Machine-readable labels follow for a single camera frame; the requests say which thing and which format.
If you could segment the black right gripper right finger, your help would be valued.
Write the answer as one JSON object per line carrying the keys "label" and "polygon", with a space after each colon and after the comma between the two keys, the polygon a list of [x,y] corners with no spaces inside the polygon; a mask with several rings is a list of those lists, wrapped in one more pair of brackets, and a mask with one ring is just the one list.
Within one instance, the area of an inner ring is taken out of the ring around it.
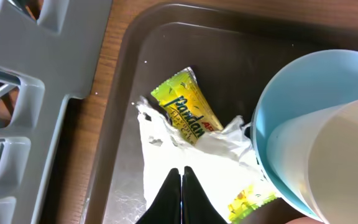
{"label": "black right gripper right finger", "polygon": [[197,176],[185,166],[181,187],[183,224],[227,224],[213,207]]}

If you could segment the yellow pandan cake wrapper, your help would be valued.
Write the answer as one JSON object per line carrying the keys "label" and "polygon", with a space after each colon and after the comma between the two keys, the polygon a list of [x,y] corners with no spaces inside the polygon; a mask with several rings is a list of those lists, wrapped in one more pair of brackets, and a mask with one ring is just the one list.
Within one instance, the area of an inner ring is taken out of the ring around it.
{"label": "yellow pandan cake wrapper", "polygon": [[223,130],[190,67],[165,80],[151,95],[167,112],[172,126],[177,128],[190,144],[195,144],[205,133]]}

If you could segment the white plastic cup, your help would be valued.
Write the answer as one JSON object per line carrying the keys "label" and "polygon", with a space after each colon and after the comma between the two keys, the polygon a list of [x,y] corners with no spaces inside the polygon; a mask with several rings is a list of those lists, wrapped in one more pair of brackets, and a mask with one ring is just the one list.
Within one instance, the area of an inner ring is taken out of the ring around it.
{"label": "white plastic cup", "polygon": [[358,100],[278,126],[268,161],[325,223],[358,223]]}

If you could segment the light blue bowl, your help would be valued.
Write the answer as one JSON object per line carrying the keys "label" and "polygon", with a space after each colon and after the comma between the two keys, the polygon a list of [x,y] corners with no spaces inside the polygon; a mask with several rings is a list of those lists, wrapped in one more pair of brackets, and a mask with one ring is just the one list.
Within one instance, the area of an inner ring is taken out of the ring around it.
{"label": "light blue bowl", "polygon": [[281,123],[321,109],[358,100],[358,51],[331,49],[304,55],[277,72],[264,88],[250,138],[266,179],[294,209],[319,220],[276,175],[267,159],[267,140]]}

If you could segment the white tissue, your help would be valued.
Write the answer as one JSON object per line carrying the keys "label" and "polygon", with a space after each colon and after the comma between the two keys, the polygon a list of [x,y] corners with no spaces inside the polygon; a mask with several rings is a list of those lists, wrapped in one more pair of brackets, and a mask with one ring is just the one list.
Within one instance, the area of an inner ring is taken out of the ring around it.
{"label": "white tissue", "polygon": [[144,157],[144,198],[150,208],[168,172],[190,166],[212,206],[229,223],[238,223],[278,196],[262,174],[248,124],[237,115],[222,131],[202,135],[191,145],[146,98],[135,104]]}

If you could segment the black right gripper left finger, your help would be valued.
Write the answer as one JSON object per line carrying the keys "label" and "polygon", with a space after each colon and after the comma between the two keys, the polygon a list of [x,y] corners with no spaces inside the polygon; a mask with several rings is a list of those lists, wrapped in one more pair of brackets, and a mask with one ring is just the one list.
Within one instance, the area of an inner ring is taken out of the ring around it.
{"label": "black right gripper left finger", "polygon": [[157,196],[136,224],[181,223],[181,177],[172,168],[165,178]]}

